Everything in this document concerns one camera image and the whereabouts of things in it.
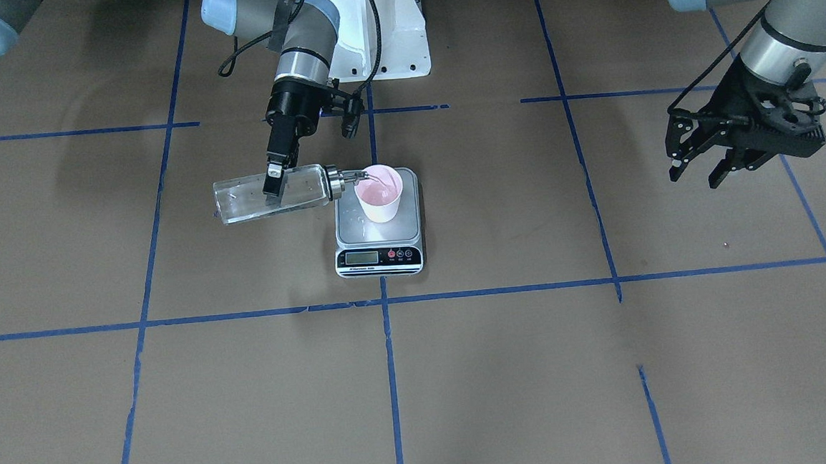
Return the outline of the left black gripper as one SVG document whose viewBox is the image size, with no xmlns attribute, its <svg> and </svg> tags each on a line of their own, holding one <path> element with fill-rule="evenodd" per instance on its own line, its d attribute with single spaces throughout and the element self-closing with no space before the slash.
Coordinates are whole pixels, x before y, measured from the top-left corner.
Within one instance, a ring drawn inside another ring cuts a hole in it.
<svg viewBox="0 0 826 464">
<path fill-rule="evenodd" d="M 810 79 L 809 63 L 793 62 L 784 84 L 761 79 L 740 57 L 732 64 L 700 113 L 669 115 L 664 148 L 673 183 L 715 145 L 727 150 L 708 177 L 710 188 L 738 170 L 756 171 L 774 155 L 809 158 L 826 145 L 825 99 Z"/>
</svg>

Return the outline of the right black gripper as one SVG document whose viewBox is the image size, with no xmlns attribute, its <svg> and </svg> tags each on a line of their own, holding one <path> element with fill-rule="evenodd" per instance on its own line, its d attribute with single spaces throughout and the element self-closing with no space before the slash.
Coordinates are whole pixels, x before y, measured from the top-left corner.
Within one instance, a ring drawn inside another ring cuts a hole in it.
<svg viewBox="0 0 826 464">
<path fill-rule="evenodd" d="M 271 126 L 267 145 L 267 172 L 263 194 L 279 198 L 283 192 L 285 169 L 298 163 L 299 140 L 313 135 L 321 113 L 334 107 L 339 80 L 325 83 L 302 78 L 277 79 L 271 88 L 266 122 Z"/>
</svg>

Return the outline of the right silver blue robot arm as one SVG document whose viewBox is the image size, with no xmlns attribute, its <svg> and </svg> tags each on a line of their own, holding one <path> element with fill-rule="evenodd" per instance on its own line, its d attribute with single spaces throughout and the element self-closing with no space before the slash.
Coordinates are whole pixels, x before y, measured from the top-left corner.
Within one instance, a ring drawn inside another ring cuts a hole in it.
<svg viewBox="0 0 826 464">
<path fill-rule="evenodd" d="M 0 56 L 15 47 L 41 5 L 42 0 L 0 0 Z M 285 175 L 298 161 L 299 140 L 315 133 L 321 113 L 332 110 L 339 96 L 328 83 L 339 12 L 329 0 L 202 0 L 201 10 L 204 23 L 237 44 L 221 72 L 255 45 L 279 54 L 266 110 L 271 133 L 263 192 L 281 196 Z"/>
</svg>

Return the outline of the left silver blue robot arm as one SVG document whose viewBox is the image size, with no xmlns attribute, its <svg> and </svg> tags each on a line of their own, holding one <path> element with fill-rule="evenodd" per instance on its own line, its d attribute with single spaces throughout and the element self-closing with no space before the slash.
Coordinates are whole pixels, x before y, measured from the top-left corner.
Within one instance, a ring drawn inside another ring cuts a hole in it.
<svg viewBox="0 0 826 464">
<path fill-rule="evenodd" d="M 762 1 L 763 7 L 725 49 L 733 53 L 706 106 L 667 109 L 664 148 L 676 181 L 687 165 L 714 146 L 725 156 L 708 182 L 717 188 L 728 174 L 755 171 L 775 155 L 809 158 L 826 145 L 826 99 L 813 77 L 826 64 L 826 0 L 668 0 L 678 12 Z"/>
</svg>

